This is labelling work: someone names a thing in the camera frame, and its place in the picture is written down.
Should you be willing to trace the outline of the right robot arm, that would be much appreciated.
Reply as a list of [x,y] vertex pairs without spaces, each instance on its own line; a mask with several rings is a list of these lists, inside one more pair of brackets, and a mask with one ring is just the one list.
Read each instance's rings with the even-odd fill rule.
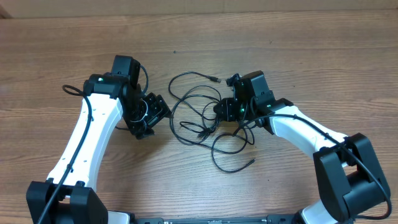
[[313,159],[319,201],[294,215],[268,215],[267,223],[354,223],[384,220],[392,213],[391,191],[370,140],[347,136],[304,115],[291,101],[275,99],[262,71],[227,79],[233,97],[213,111],[220,121],[250,124],[287,140]]

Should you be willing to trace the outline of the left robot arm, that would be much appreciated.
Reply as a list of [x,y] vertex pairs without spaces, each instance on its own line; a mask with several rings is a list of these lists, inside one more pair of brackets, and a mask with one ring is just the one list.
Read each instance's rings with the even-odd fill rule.
[[82,97],[81,111],[70,140],[44,182],[33,181],[26,200],[34,223],[137,223],[130,212],[108,210],[96,193],[101,162],[120,120],[137,139],[154,134],[153,127],[172,113],[160,95],[138,83],[143,66],[117,55],[110,72],[92,74],[83,89],[64,85]]

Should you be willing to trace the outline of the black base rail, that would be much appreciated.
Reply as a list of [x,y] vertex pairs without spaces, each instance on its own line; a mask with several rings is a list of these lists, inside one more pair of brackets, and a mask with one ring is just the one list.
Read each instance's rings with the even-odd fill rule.
[[132,216],[131,224],[303,224],[298,215],[273,214],[265,217],[235,218],[136,218]]

